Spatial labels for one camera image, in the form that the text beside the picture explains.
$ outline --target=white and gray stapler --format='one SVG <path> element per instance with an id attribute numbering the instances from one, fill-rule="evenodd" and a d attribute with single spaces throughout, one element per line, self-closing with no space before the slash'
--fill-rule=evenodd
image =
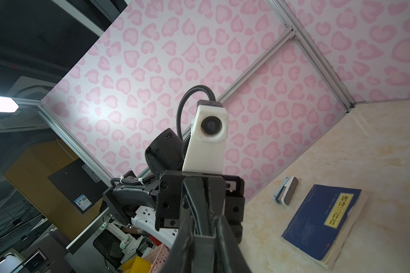
<path id="1" fill-rule="evenodd" d="M 297 186 L 298 179 L 296 177 L 286 177 L 284 182 L 273 195 L 274 202 L 278 205 L 288 206 Z"/>

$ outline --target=camera lens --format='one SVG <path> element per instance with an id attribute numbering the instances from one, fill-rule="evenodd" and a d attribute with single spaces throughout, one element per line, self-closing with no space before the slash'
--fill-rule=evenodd
<path id="1" fill-rule="evenodd" d="M 218 117 L 206 117 L 201 124 L 205 134 L 213 135 L 217 134 L 222 127 L 222 122 Z"/>

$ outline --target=pink heart pattern wall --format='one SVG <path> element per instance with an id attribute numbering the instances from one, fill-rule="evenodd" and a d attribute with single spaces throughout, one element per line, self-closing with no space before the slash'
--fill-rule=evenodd
<path id="1" fill-rule="evenodd" d="M 135 0 L 43 102 L 113 176 L 139 174 L 184 93 L 204 84 L 218 97 L 283 30 L 264 0 Z"/>
<path id="2" fill-rule="evenodd" d="M 293 41 L 275 52 L 224 106 L 230 114 L 225 173 L 246 181 L 247 200 L 345 112 Z"/>
<path id="3" fill-rule="evenodd" d="M 355 101 L 410 98 L 410 0 L 286 0 Z"/>

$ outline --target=camera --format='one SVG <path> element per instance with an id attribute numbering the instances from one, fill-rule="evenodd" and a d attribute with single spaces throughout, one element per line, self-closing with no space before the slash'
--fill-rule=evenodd
<path id="1" fill-rule="evenodd" d="M 196 117 L 182 167 L 184 172 L 223 174 L 228 122 L 229 114 L 220 102 L 197 102 Z"/>

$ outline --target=beige marble surface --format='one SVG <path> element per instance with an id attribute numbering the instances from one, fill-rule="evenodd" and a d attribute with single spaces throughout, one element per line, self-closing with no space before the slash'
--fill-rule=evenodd
<path id="1" fill-rule="evenodd" d="M 287 176 L 300 184 L 278 206 Z M 313 184 L 369 193 L 333 272 L 410 272 L 410 101 L 357 106 L 246 204 L 240 248 L 253 272 L 328 272 L 281 238 Z"/>

